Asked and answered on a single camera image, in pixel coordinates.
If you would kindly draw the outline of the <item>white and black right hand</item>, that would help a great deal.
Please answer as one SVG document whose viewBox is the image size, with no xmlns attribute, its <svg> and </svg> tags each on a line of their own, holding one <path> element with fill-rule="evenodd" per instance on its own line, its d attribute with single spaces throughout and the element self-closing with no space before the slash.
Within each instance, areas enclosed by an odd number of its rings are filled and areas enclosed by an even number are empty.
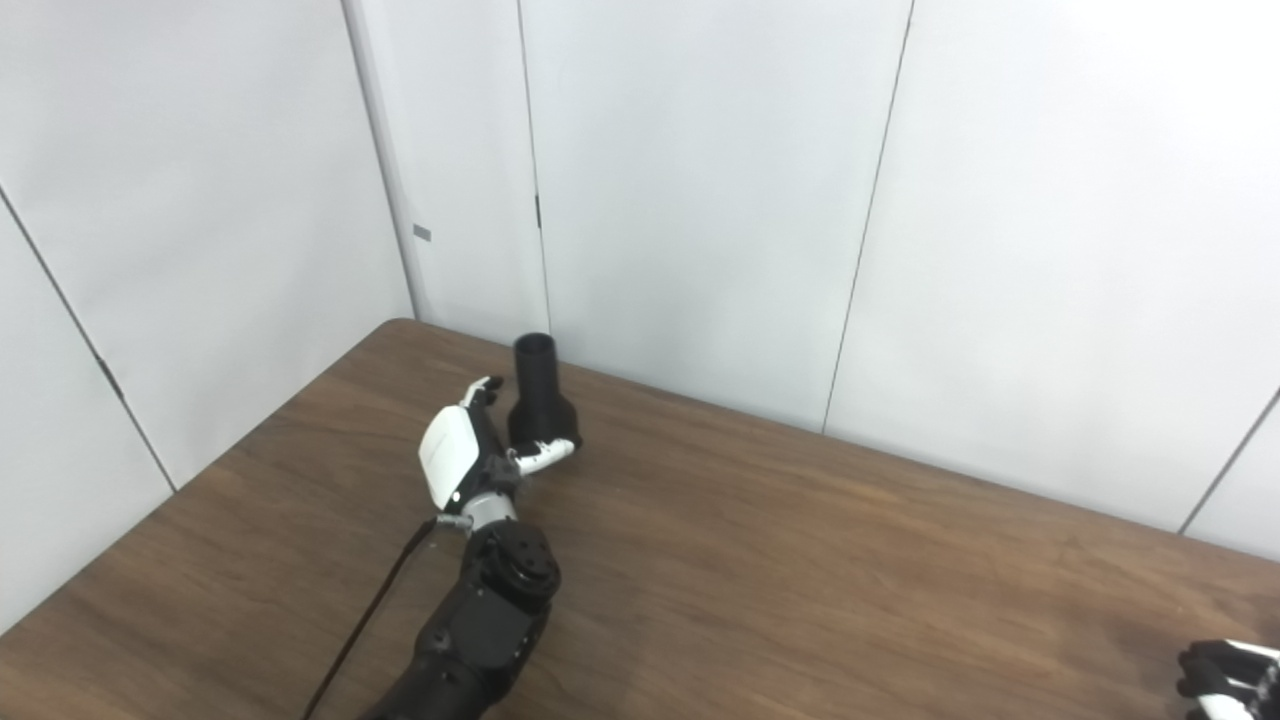
<svg viewBox="0 0 1280 720">
<path fill-rule="evenodd" d="M 1188 719 L 1277 719 L 1279 651 L 1239 641 L 1197 641 L 1178 655 Z"/>
</svg>

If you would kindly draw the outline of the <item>white and black left hand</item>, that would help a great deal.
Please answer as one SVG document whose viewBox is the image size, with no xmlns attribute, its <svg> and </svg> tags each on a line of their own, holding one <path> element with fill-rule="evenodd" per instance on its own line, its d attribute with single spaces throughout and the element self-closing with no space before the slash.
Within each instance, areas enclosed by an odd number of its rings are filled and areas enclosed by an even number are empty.
<svg viewBox="0 0 1280 720">
<path fill-rule="evenodd" d="M 490 415 L 502 386 L 499 375 L 475 380 L 460 402 L 443 407 L 433 418 L 424 433 L 419 460 L 431 501 L 440 512 L 460 515 L 483 495 L 515 497 L 525 478 L 566 460 L 581 447 L 575 430 L 504 446 Z"/>
</svg>

